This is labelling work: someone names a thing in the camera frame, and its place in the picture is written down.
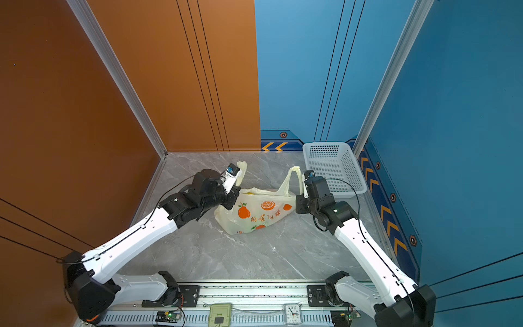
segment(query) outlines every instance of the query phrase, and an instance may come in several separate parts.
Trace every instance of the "white square clock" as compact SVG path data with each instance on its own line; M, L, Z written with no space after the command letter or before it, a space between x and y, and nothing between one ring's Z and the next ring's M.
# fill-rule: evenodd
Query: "white square clock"
M301 320L301 308L299 304L284 305L285 325L299 325Z

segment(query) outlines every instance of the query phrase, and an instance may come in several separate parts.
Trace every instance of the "plastic bag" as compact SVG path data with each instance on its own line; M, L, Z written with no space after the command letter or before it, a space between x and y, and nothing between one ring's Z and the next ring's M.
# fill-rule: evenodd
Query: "plastic bag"
M238 167L247 170L245 162L238 162ZM294 210L296 195L289 192L289 183L292 172L298 175L300 194L303 193L302 174L299 166L289 169L287 177L277 191L268 191L258 188L241 189L236 204L231 210L218 206L214 217L228 234L250 233L265 228L280 221Z

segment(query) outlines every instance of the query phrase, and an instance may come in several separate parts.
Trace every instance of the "brown wall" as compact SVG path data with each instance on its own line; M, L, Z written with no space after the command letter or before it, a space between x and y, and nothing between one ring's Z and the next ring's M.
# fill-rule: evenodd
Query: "brown wall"
M66 1L4 1L0 30L0 198L98 246L128 227L158 156ZM3 202L0 216L89 250ZM70 252L4 220L0 235ZM61 266L0 246L0 324L70 326Z
M260 150L254 0L88 2L169 151Z

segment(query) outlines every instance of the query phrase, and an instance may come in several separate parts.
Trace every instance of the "light blue basket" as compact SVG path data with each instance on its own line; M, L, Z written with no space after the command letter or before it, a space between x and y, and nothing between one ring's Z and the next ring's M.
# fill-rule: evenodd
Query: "light blue basket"
M356 194L367 191L367 183L354 157L352 149L343 142L313 142L303 145L303 156L307 170L316 176L338 178L351 184ZM335 199L351 198L355 195L347 184L328 179L327 184Z

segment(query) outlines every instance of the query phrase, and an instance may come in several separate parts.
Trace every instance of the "gray marble surface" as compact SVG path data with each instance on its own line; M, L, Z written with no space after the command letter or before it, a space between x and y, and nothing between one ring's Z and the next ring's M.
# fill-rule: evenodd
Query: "gray marble surface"
M302 152L170 153L145 212L153 210L161 194L204 168L223 171L229 163L246 161L241 187L277 189L290 167L305 170ZM290 190L297 194L298 180ZM359 196L362 222L383 248L376 210ZM348 200L357 209L356 197ZM330 233L316 229L311 215L294 211L281 221L248 234L228 235L214 218L214 210L191 221L128 262L119 273L148 275L169 271L177 280L202 279L314 279L323 280L344 270L357 280L369 280L354 256Z

